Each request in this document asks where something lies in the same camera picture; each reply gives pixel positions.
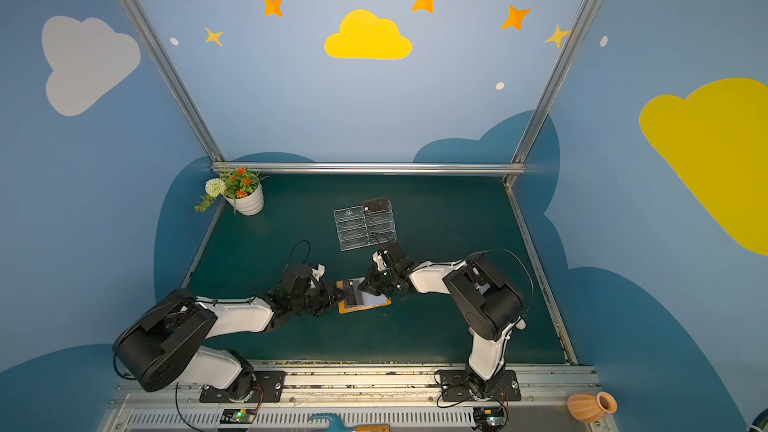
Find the yellow leather card holder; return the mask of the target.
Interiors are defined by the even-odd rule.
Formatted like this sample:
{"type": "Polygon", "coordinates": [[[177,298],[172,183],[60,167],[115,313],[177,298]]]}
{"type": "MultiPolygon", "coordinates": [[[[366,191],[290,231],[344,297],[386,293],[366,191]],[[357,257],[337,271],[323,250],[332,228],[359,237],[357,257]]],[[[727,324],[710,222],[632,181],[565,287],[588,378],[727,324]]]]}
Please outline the yellow leather card holder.
{"type": "MultiPolygon", "coordinates": [[[[360,280],[359,290],[362,292],[362,297],[363,297],[363,300],[364,300],[364,304],[362,306],[359,306],[359,307],[346,308],[345,304],[344,304],[344,299],[345,299],[345,297],[344,297],[344,299],[341,302],[338,303],[338,310],[339,310],[340,314],[347,314],[347,313],[352,313],[352,312],[360,312],[360,311],[365,311],[365,310],[370,310],[370,309],[374,309],[374,308],[388,306],[388,305],[391,304],[391,300],[386,295],[384,295],[384,294],[373,295],[371,293],[364,292],[361,289],[361,284],[363,283],[364,279],[363,278],[355,278],[355,279],[359,279],[360,280]]],[[[338,281],[336,283],[336,286],[339,289],[341,289],[343,292],[344,292],[344,290],[343,290],[343,282],[344,281],[345,280],[338,281]]]]}

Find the clear plastic organizer tray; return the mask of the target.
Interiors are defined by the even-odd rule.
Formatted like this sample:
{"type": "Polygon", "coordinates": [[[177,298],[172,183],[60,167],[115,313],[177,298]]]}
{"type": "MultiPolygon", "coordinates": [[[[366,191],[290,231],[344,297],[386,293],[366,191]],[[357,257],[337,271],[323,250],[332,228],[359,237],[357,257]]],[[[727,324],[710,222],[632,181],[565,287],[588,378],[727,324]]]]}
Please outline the clear plastic organizer tray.
{"type": "Polygon", "coordinates": [[[384,214],[365,216],[361,204],[337,209],[333,217],[342,252],[397,239],[392,203],[390,211],[384,214]]]}

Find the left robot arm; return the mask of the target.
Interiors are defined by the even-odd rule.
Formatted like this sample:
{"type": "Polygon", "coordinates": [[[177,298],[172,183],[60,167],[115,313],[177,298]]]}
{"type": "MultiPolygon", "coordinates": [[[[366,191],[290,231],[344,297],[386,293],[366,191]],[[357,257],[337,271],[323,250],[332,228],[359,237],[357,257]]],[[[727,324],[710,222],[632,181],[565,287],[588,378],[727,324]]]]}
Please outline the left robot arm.
{"type": "Polygon", "coordinates": [[[147,392],[183,383],[200,384],[224,401],[246,402],[258,389],[250,362],[232,350],[209,348],[213,337],[272,332],[291,317],[320,316],[343,302],[346,292],[328,281],[325,267],[286,267],[275,288],[261,296],[214,299],[187,288],[171,291],[115,340],[113,365],[119,376],[147,392]]]}

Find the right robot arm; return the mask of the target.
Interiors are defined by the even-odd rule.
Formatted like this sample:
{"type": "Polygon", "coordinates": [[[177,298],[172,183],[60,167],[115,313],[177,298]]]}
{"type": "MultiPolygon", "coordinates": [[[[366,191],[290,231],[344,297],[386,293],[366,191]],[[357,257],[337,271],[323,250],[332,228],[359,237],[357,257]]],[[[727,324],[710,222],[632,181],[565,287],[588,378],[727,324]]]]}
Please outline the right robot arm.
{"type": "Polygon", "coordinates": [[[389,241],[372,254],[373,265],[352,289],[387,298],[396,290],[450,296],[473,336],[468,379],[475,390],[485,391],[503,375],[507,342],[513,330],[526,327],[530,308],[489,254],[486,250],[452,262],[415,263],[398,242],[389,241]]]}

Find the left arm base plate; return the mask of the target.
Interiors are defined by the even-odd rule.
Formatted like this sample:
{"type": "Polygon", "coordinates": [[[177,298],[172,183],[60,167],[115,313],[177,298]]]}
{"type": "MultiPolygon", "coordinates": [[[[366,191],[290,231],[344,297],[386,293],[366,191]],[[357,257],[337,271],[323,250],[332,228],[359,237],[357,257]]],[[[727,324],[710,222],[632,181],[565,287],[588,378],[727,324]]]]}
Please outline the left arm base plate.
{"type": "Polygon", "coordinates": [[[200,403],[277,403],[281,400],[285,373],[283,371],[244,371],[225,389],[205,385],[200,403]]]}

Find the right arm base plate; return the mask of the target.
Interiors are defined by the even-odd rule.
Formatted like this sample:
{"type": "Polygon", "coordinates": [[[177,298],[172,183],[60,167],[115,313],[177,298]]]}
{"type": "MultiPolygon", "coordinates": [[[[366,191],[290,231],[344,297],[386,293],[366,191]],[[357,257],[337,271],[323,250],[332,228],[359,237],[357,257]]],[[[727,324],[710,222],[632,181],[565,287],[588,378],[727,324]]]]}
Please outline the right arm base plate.
{"type": "Polygon", "coordinates": [[[436,372],[441,401],[447,403],[522,400],[517,374],[504,370],[484,381],[471,370],[440,369],[436,372]]]}

